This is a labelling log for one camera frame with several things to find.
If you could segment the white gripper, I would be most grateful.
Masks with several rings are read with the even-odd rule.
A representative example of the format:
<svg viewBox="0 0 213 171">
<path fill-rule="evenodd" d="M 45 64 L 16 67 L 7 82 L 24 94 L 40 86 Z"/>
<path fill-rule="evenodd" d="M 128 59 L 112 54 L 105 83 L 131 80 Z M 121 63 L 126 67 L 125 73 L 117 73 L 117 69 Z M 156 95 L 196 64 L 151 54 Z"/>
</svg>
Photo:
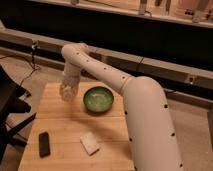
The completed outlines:
<svg viewBox="0 0 213 171">
<path fill-rule="evenodd" d="M 63 101 L 72 101 L 78 94 L 79 79 L 77 77 L 71 79 L 63 78 L 60 84 L 59 93 Z"/>
</svg>

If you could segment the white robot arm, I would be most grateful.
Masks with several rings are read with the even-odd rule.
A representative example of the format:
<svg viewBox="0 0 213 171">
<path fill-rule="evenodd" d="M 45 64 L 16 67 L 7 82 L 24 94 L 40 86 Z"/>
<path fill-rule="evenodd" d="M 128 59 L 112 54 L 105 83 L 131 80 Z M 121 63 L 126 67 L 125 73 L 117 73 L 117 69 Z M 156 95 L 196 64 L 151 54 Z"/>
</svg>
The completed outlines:
<svg viewBox="0 0 213 171">
<path fill-rule="evenodd" d="M 169 105 L 157 81 L 147 76 L 134 77 L 90 57 L 84 43 L 67 44 L 61 54 L 65 59 L 60 87 L 63 100 L 77 95 L 82 70 L 123 97 L 136 171 L 184 171 Z"/>
</svg>

